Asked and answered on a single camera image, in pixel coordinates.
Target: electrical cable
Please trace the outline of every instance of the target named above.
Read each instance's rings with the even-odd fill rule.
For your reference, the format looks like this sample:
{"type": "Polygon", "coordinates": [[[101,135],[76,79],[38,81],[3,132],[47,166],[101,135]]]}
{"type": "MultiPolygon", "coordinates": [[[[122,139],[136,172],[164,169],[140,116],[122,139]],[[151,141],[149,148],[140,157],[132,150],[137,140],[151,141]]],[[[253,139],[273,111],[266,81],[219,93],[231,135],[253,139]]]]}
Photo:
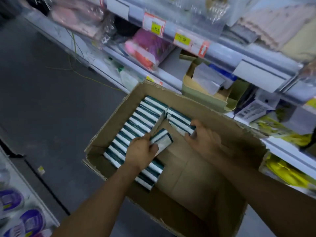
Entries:
{"type": "MultiPolygon", "coordinates": [[[[66,29],[66,31],[68,32],[68,34],[71,36],[71,38],[72,38],[73,41],[74,41],[75,54],[76,54],[76,56],[77,56],[77,47],[78,47],[78,49],[79,49],[80,51],[81,51],[81,48],[80,48],[80,47],[78,46],[78,44],[76,43],[75,36],[74,36],[73,32],[71,32],[71,33],[72,33],[72,35],[71,35],[67,29],[66,29]]],[[[45,68],[49,68],[49,69],[53,69],[53,70],[73,71],[74,73],[76,73],[77,75],[80,75],[80,76],[83,77],[83,78],[86,78],[86,79],[95,81],[95,82],[97,82],[97,83],[99,83],[99,84],[102,84],[102,85],[104,85],[104,86],[106,86],[106,87],[109,87],[109,88],[111,88],[111,89],[114,89],[114,90],[117,90],[117,91],[122,91],[121,89],[111,87],[111,86],[106,85],[106,84],[104,84],[104,83],[102,83],[102,82],[99,82],[99,81],[97,81],[97,80],[95,80],[95,79],[93,79],[93,78],[90,78],[90,77],[81,75],[80,73],[78,73],[77,71],[75,71],[74,68],[72,67],[71,60],[70,60],[70,55],[68,55],[68,58],[69,58],[70,69],[54,68],[54,67],[48,67],[48,66],[45,66],[45,68]]]]}

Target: small cardboard box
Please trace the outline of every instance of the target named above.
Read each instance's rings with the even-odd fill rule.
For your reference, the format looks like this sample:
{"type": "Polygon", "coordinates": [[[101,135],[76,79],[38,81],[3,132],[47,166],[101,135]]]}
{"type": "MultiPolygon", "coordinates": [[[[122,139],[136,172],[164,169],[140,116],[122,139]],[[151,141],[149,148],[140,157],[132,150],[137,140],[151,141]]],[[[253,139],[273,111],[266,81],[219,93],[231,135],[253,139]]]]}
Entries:
{"type": "Polygon", "coordinates": [[[220,113],[228,113],[234,110],[239,99],[250,84],[238,79],[229,89],[219,90],[215,95],[211,95],[197,82],[192,80],[194,69],[202,62],[202,59],[196,59],[192,62],[186,75],[183,77],[182,95],[220,113]]]}
{"type": "MultiPolygon", "coordinates": [[[[103,179],[116,171],[103,157],[105,149],[146,95],[189,118],[201,120],[220,135],[223,148],[232,158],[239,160],[245,155],[235,153],[247,151],[249,158],[240,161],[259,168],[266,148],[252,133],[194,100],[146,81],[138,84],[123,100],[85,150],[85,164],[103,179]]],[[[128,198],[176,236],[233,236],[243,217],[245,199],[211,164],[191,149],[167,120],[157,131],[161,128],[165,128],[173,138],[172,145],[157,156],[165,165],[164,171],[150,192],[134,182],[128,198]]]]}

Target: left hand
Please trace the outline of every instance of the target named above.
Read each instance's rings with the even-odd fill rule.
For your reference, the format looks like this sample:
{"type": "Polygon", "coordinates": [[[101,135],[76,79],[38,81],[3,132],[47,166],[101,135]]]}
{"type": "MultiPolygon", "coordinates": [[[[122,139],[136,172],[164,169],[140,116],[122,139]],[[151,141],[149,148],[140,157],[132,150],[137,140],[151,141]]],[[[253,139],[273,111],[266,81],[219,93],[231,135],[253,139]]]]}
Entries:
{"type": "Polygon", "coordinates": [[[150,145],[150,134],[146,133],[143,137],[136,137],[130,142],[127,148],[125,165],[136,168],[138,172],[149,166],[154,159],[158,145],[150,145]]]}

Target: concrete floor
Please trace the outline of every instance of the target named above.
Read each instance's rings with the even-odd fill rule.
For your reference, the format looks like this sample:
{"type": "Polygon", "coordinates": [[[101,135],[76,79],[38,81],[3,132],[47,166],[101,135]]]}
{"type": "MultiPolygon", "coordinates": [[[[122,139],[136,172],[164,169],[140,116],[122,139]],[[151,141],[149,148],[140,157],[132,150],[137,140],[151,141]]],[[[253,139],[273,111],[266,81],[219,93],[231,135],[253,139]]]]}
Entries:
{"type": "MultiPolygon", "coordinates": [[[[72,71],[46,68],[68,69],[68,55],[23,19],[1,28],[0,43],[0,136],[27,155],[35,170],[45,169],[43,181],[71,213],[103,182],[81,163],[83,150],[126,94],[72,71]]],[[[74,66],[80,74],[114,87],[83,65],[74,66]]],[[[172,234],[125,200],[111,236],[172,234]]],[[[249,207],[237,236],[273,234],[249,207]]]]}

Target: forearm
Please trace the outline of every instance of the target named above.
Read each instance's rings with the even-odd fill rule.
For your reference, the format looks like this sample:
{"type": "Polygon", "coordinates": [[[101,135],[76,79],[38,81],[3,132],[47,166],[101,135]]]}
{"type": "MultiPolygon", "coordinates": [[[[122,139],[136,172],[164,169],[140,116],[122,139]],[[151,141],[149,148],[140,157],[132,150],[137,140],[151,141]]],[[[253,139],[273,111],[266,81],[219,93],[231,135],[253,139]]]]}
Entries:
{"type": "Polygon", "coordinates": [[[212,164],[245,197],[276,236],[316,236],[314,199],[220,155],[212,164]]]}
{"type": "Polygon", "coordinates": [[[64,220],[53,237],[107,237],[138,170],[122,165],[104,185],[64,220]]]}

